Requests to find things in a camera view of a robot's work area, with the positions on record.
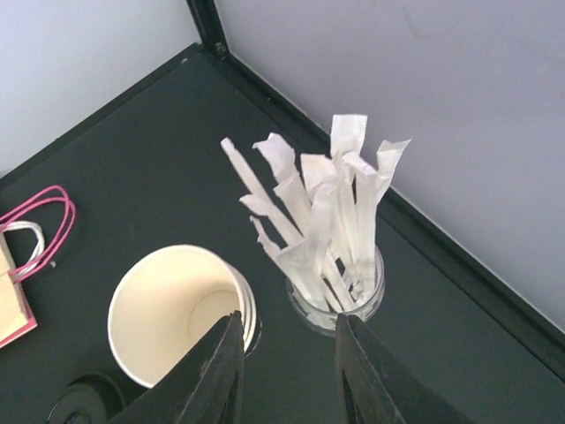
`black table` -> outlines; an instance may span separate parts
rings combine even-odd
[[[197,48],[92,122],[12,175],[0,193],[7,210],[58,183],[79,211],[57,266],[25,283],[39,328],[0,350],[0,422],[44,422],[70,380],[116,370],[106,337],[114,289],[145,254],[181,243],[204,246],[236,266],[258,302],[263,330],[245,363],[243,422],[341,422],[333,340],[314,334],[291,308],[283,275],[237,201],[245,189],[220,148],[231,137],[273,186],[251,145],[285,129]],[[289,142],[298,152],[323,150],[307,137]],[[36,215],[48,235],[59,212]],[[387,287],[370,325],[422,382],[477,422],[565,422],[559,378],[382,221],[377,239]],[[13,249],[25,258],[22,243]]]

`glass cup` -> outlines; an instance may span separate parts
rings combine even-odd
[[[377,247],[375,247],[374,258],[374,283],[370,284],[371,282],[367,279],[362,281],[361,278],[353,281],[350,292],[354,294],[355,299],[359,299],[356,302],[358,305],[355,309],[342,312],[342,314],[346,315],[356,315],[364,322],[368,321],[377,312],[385,293],[384,263]],[[333,337],[335,335],[335,323],[337,322],[338,313],[336,311],[324,311],[312,305],[300,294],[300,291],[296,290],[288,279],[286,280],[286,288],[291,305],[305,324],[318,333]]]

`pink string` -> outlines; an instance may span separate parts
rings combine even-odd
[[[48,197],[47,199],[38,200],[43,195],[52,191],[60,192],[61,197]],[[10,271],[12,275],[15,275],[19,273],[22,269],[26,269],[30,265],[33,265],[35,263],[38,264],[35,269],[30,270],[24,276],[15,280],[15,282],[21,282],[29,278],[33,274],[42,270],[50,262],[50,260],[57,253],[57,251],[59,250],[59,248],[61,247],[61,245],[64,243],[69,233],[71,232],[72,226],[74,225],[77,209],[74,203],[71,201],[68,193],[60,185],[52,185],[50,187],[45,188],[44,190],[41,190],[35,196],[31,197],[30,199],[28,199],[27,201],[25,201],[15,209],[11,210],[4,216],[0,216],[0,232],[3,232],[7,225],[20,219],[23,215],[27,214],[29,211],[55,201],[61,201],[64,204],[63,221],[61,222],[55,234],[55,237],[53,238],[53,240],[51,240],[48,247],[40,256],[38,256],[33,261],[30,261],[27,264],[16,269],[12,269]]]

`black round object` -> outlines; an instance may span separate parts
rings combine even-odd
[[[63,390],[47,424],[106,424],[124,408],[124,395],[109,376],[89,374]]]

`white wall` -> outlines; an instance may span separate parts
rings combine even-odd
[[[185,0],[3,0],[0,175],[198,40]]]
[[[565,329],[565,2],[217,0],[232,52],[365,155],[414,138],[394,187]]]

